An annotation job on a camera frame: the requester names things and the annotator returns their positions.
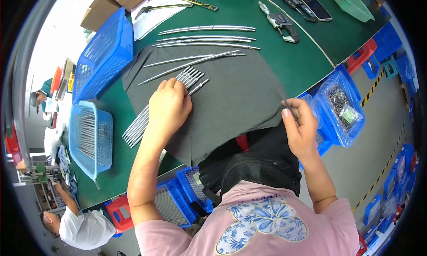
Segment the pink t-shirt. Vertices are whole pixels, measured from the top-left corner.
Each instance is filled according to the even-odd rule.
[[[355,256],[359,239],[347,199],[315,214],[288,189],[241,181],[222,196],[194,238],[166,221],[135,227],[144,256]]]

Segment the green workbench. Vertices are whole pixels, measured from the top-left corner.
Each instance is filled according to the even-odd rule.
[[[298,96],[326,77],[334,70],[333,65],[339,64],[350,56],[388,20],[376,20],[374,28],[371,27],[373,25],[371,22],[363,24],[341,11],[333,0],[320,0],[333,16],[333,21],[306,23],[300,15],[294,14],[294,11],[291,11],[280,0],[273,0],[304,28],[307,28],[308,33],[323,48],[329,59],[332,59],[333,63],[331,63],[318,46],[298,28],[300,42],[298,44],[284,42],[260,10],[258,1],[265,3],[271,12],[280,11],[264,0],[200,1],[217,6],[219,10],[212,12],[198,6],[184,9],[163,22],[144,39],[135,42],[134,54],[136,55],[143,47],[154,43],[159,39],[158,32],[167,29],[198,25],[253,26],[257,28],[256,32],[204,31],[194,33],[194,35],[243,35],[256,38],[257,41],[252,44],[261,48],[259,54],[269,64],[289,97]],[[180,33],[167,35],[167,37],[180,35],[188,34]],[[75,163],[71,164],[70,168],[77,177],[77,199],[81,209],[109,200],[127,190],[129,174],[139,147],[129,148],[121,137],[136,117],[131,102],[123,90],[121,77],[116,77],[94,102],[98,109],[110,112],[114,119],[113,163],[109,170],[98,174],[97,181],[101,187],[100,190]],[[158,174],[165,174],[181,165],[177,159],[166,154]]]

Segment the woman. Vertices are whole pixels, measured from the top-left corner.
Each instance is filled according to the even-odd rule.
[[[159,85],[149,101],[150,121],[128,184],[131,216],[142,255],[357,253],[358,233],[349,202],[336,197],[334,184],[315,148],[317,121],[301,99],[288,99],[299,114],[299,123],[289,109],[284,109],[286,130],[280,124],[254,138],[248,152],[207,159],[209,163],[201,168],[201,180],[205,176],[205,189],[209,191],[221,189],[213,192],[221,196],[221,202],[194,238],[163,221],[154,204],[158,160],[192,109],[186,94],[183,83],[171,78]],[[304,167],[313,209],[297,197],[301,174],[295,156]],[[215,179],[208,179],[213,176],[206,175],[210,171],[206,166],[223,171],[220,185],[210,183]]]

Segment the gray floor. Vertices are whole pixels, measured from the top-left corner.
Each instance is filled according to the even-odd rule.
[[[357,69],[352,78],[363,98],[375,83],[375,79],[370,80],[366,76],[363,68]],[[363,107],[366,122],[354,143],[348,148],[334,145],[322,156],[335,184],[338,197],[348,198],[351,208],[362,200],[382,173],[396,146],[403,124],[406,134],[402,134],[392,162],[401,150],[405,138],[407,142],[411,139],[408,109],[405,105],[406,98],[400,88],[399,78],[394,77],[387,80],[383,76]],[[382,194],[383,184],[392,168],[392,162],[371,193],[353,212],[361,234],[364,234],[369,228],[362,223],[365,208],[377,193]],[[299,198],[312,207],[303,171],[302,174]],[[116,256],[118,250],[127,256],[137,256],[139,248],[134,229],[124,232],[120,238],[110,239],[101,249],[107,256]]]

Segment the green uniform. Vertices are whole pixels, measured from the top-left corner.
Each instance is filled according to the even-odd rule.
[[[46,97],[52,98],[52,94],[50,93],[50,86],[52,85],[52,78],[49,80],[46,80],[45,83],[43,83],[43,86],[41,86],[39,92],[43,93]],[[41,111],[46,111],[46,100],[41,103]]]

